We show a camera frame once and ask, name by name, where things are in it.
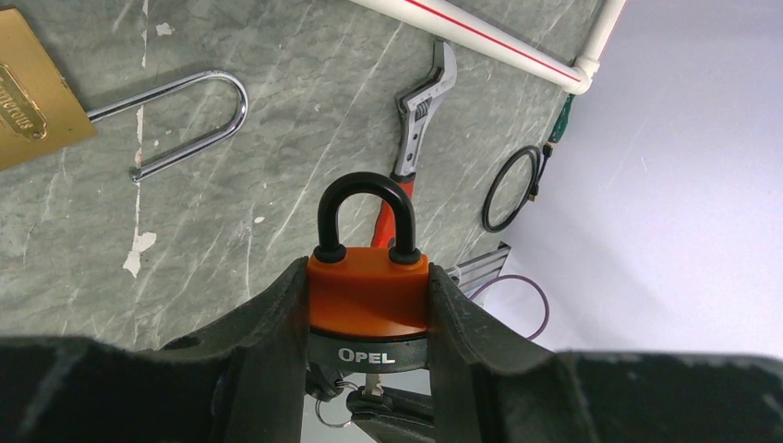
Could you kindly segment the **small orange black padlock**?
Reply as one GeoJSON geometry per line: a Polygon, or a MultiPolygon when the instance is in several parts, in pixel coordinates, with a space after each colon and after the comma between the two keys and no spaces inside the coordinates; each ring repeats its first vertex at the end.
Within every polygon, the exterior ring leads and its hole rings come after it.
{"type": "Polygon", "coordinates": [[[427,360],[428,257],[416,246],[410,198],[390,177],[353,172],[324,191],[319,243],[307,263],[311,362],[340,371],[407,372],[427,360]],[[358,194],[391,209],[393,247],[347,247],[339,235],[342,204],[358,194]]]}

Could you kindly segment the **black key bunch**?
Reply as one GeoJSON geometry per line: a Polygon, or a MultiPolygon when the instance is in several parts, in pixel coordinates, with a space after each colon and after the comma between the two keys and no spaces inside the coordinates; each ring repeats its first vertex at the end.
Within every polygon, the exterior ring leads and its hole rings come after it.
{"type": "Polygon", "coordinates": [[[426,394],[385,387],[380,375],[367,374],[362,386],[343,378],[343,374],[323,365],[307,367],[305,391],[315,400],[316,418],[332,429],[357,426],[376,442],[436,441],[434,402],[426,394]],[[346,393],[348,421],[330,423],[321,413],[322,404],[346,393]]]}

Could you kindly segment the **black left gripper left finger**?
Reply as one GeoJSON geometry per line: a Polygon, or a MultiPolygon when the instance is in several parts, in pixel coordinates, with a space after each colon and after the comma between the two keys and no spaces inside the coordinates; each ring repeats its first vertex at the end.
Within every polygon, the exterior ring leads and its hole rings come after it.
{"type": "Polygon", "coordinates": [[[1,340],[5,442],[296,442],[307,369],[307,260],[159,350],[82,336],[1,340]]]}

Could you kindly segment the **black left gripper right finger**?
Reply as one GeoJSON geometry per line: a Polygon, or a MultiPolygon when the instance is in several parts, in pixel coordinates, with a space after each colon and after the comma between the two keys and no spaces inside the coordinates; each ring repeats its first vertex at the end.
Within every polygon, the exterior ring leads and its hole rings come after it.
{"type": "Polygon", "coordinates": [[[748,354],[559,352],[429,268],[438,442],[778,442],[782,363],[748,354]]]}

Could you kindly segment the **brass padlock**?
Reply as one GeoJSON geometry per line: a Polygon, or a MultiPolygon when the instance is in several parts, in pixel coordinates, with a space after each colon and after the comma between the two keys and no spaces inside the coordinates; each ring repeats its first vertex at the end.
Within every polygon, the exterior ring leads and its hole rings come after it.
{"type": "Polygon", "coordinates": [[[206,81],[236,93],[224,125],[153,157],[130,171],[138,183],[234,136],[247,120],[249,98],[239,78],[206,70],[85,110],[18,8],[1,11],[1,168],[19,166],[96,136],[96,123],[206,81]]]}

